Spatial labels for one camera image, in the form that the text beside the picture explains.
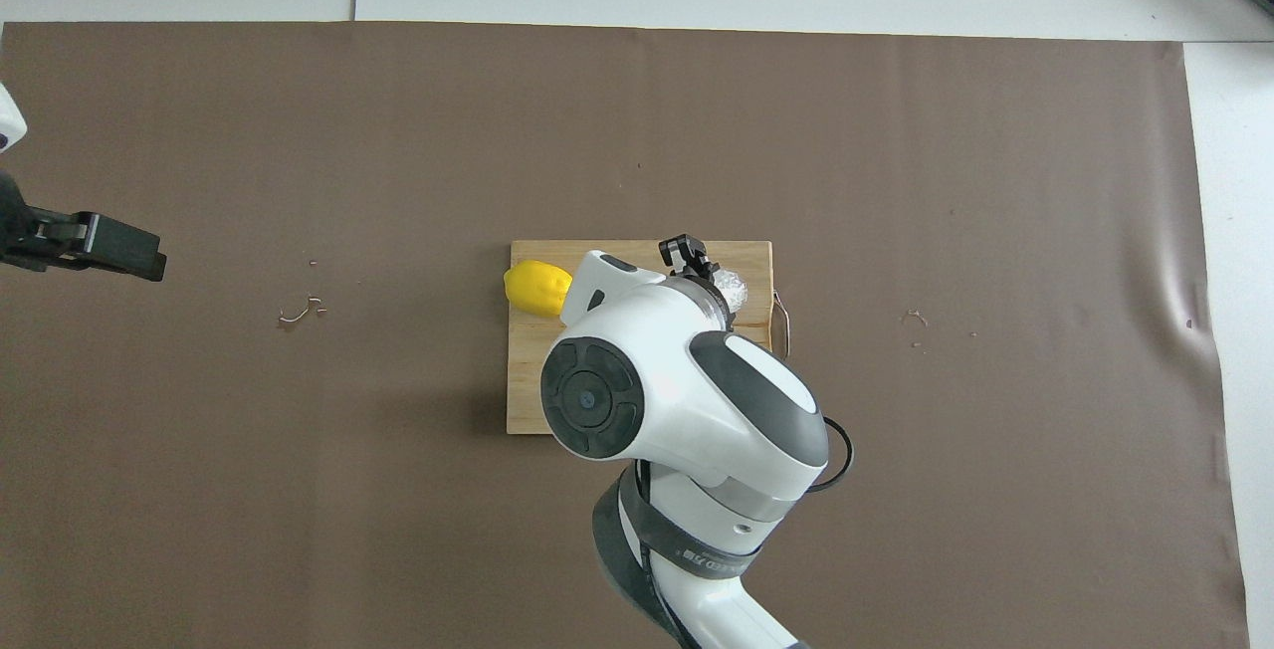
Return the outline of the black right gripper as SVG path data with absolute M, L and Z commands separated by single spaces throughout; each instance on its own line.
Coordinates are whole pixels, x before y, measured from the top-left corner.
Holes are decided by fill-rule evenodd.
M 659 242 L 657 250 L 673 275 L 693 275 L 706 286 L 719 284 L 715 275 L 721 270 L 721 265 L 711 260 L 701 240 L 691 235 L 678 235 Z

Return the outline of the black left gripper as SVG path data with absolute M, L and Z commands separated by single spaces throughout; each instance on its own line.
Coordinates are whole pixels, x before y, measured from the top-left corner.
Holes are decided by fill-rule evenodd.
M 33 259 L 20 245 L 33 224 Z M 23 272 L 90 268 L 162 282 L 161 237 L 96 212 L 33 214 L 10 173 L 0 171 L 0 264 Z

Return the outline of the clear textured glass cup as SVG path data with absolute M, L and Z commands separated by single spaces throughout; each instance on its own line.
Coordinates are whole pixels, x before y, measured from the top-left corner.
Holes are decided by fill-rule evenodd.
M 724 266 L 715 268 L 711 274 L 711 283 L 721 300 L 727 305 L 727 312 L 736 315 L 740 312 L 743 306 L 747 303 L 747 297 L 749 297 L 749 289 L 747 289 L 747 282 L 743 279 L 741 274 L 733 272 Z

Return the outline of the yellow lemon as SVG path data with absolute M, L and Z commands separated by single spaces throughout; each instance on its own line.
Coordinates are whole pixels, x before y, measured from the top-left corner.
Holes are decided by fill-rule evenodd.
M 573 275 L 564 268 L 526 259 L 505 272 L 505 295 L 513 309 L 533 317 L 559 317 L 572 282 Z

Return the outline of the wooden cutting board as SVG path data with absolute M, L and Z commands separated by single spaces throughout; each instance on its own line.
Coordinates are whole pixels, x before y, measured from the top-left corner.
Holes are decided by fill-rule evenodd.
M 778 332 L 772 328 L 776 289 L 772 242 L 710 240 L 705 245 L 713 261 L 736 272 L 747 282 L 747 303 L 736 312 L 736 332 L 775 353 L 784 353 L 790 337 L 786 326 L 778 323 Z M 666 272 L 654 238 L 515 240 L 510 265 L 535 260 L 575 273 L 589 250 L 609 252 L 647 272 Z M 561 332 L 564 332 L 564 325 L 559 319 L 536 317 L 524 310 L 510 309 L 506 431 L 511 435 L 550 432 L 541 413 L 538 381 L 547 352 Z

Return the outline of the brown paper table mat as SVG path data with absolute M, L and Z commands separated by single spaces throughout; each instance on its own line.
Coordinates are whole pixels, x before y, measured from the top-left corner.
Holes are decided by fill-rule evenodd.
M 1245 649 L 1184 46 L 33 24 L 0 266 L 0 649 L 671 649 L 618 474 L 506 431 L 516 240 L 767 240 L 848 431 L 747 589 L 815 649 Z

